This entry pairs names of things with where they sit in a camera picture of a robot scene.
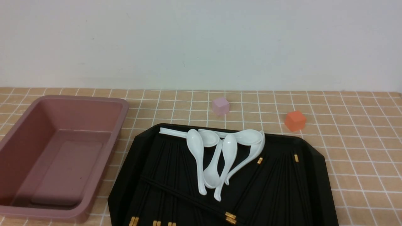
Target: plastic container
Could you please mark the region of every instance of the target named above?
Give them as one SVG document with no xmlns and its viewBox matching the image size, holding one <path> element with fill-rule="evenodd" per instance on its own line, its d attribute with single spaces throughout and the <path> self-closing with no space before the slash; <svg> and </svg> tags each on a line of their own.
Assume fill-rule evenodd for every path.
<svg viewBox="0 0 402 226">
<path fill-rule="evenodd" d="M 35 100 L 0 142 L 0 215 L 86 221 L 127 111 L 122 99 Z"/>
</svg>

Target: tiled countertop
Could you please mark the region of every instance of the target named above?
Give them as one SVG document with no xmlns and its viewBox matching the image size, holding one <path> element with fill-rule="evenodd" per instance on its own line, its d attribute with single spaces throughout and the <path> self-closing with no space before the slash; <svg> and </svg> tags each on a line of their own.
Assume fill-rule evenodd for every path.
<svg viewBox="0 0 402 226">
<path fill-rule="evenodd" d="M 130 103 L 121 137 L 85 225 L 110 225 L 107 197 L 133 138 L 158 123 L 263 129 L 299 136 L 325 156 L 340 225 L 402 222 L 402 98 L 387 92 L 166 91 L 86 88 L 0 88 L 0 139 L 42 95 L 117 97 Z M 226 97 L 231 112 L 217 117 L 210 100 Z M 307 117 L 302 131 L 283 124 L 287 112 Z M 67 225 L 4 218 L 0 226 Z"/>
</svg>

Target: white ceramic spoon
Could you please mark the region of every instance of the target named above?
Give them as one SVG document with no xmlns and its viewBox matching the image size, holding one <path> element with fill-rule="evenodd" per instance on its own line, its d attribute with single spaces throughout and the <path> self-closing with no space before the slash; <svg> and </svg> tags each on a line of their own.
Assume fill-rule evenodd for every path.
<svg viewBox="0 0 402 226">
<path fill-rule="evenodd" d="M 250 147 L 250 153 L 248 154 L 248 157 L 244 159 L 239 165 L 234 167 L 227 175 L 225 179 L 225 184 L 229 185 L 229 179 L 241 168 L 243 168 L 245 165 L 247 165 L 249 162 L 251 162 L 253 159 L 257 158 L 261 152 L 264 149 L 265 145 L 265 134 L 263 131 L 260 131 L 260 133 L 263 136 L 263 139 L 260 141 L 258 144 L 254 144 Z"/>
<path fill-rule="evenodd" d="M 187 133 L 187 147 L 195 158 L 197 164 L 197 181 L 198 192 L 202 195 L 207 194 L 207 190 L 204 185 L 203 176 L 203 159 L 204 159 L 204 146 L 202 143 L 201 135 L 195 129 L 191 129 Z"/>
<path fill-rule="evenodd" d="M 209 189 L 214 189 L 219 185 L 219 173 L 218 173 L 218 160 L 221 155 L 223 141 L 219 139 L 216 145 L 215 152 L 212 156 L 211 162 L 204 170 L 204 183 Z"/>
<path fill-rule="evenodd" d="M 187 139 L 186 132 L 177 131 L 174 129 L 166 129 L 166 128 L 161 127 L 159 130 L 159 133 Z M 215 146 L 218 143 L 218 141 L 220 140 L 219 136 L 210 130 L 200 131 L 199 134 L 201 135 L 203 145 L 206 148 Z"/>
<path fill-rule="evenodd" d="M 207 130 L 207 129 L 199 129 L 198 132 L 201 131 L 212 131 L 212 130 Z M 225 138 L 228 134 L 233 134 L 234 137 L 236 138 L 237 142 L 242 145 L 246 146 L 251 146 L 254 144 L 258 144 L 263 136 L 260 134 L 260 132 L 254 130 L 254 129 L 245 129 L 236 133 L 224 133 L 224 132 L 218 132 L 218 131 L 213 131 L 216 133 L 220 138 Z"/>
<path fill-rule="evenodd" d="M 213 197 L 217 201 L 221 201 L 221 192 L 222 187 L 225 183 L 226 176 L 229 173 L 230 168 L 233 165 L 234 160 L 236 159 L 237 155 L 237 141 L 233 134 L 228 134 L 222 146 L 222 153 L 225 159 L 225 166 L 221 173 L 221 177 L 219 180 L 219 185 L 215 188 L 215 192 L 213 193 Z"/>
</svg>

